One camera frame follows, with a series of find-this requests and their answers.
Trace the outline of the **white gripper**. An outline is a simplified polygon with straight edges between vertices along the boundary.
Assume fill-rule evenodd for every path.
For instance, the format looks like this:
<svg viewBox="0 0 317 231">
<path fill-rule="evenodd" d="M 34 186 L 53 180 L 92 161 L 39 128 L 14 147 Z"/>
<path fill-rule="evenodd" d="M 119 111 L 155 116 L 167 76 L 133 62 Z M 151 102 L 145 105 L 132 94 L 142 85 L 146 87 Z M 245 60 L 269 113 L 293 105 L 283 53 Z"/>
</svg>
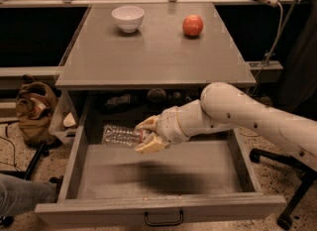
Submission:
<svg viewBox="0 0 317 231">
<path fill-rule="evenodd" d="M 134 150 L 139 154 L 151 154 L 164 150 L 169 144 L 178 145 L 189 138 L 182 132 L 176 106 L 165 109 L 160 115 L 153 115 L 136 126 L 137 130 L 151 132 Z"/>
</svg>

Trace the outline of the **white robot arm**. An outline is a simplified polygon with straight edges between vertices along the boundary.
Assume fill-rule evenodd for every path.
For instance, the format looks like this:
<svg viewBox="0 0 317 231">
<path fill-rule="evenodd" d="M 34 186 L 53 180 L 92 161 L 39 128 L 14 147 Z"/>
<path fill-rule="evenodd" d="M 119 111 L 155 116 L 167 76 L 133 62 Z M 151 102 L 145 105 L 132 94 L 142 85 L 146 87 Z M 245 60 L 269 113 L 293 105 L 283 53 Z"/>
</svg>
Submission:
<svg viewBox="0 0 317 231">
<path fill-rule="evenodd" d="M 148 135 L 136 147 L 141 154 L 161 151 L 200 134 L 235 127 L 256 132 L 312 170 L 317 170 L 317 122 L 257 102 L 235 86 L 214 82 L 198 100 L 173 106 L 136 126 Z"/>
</svg>

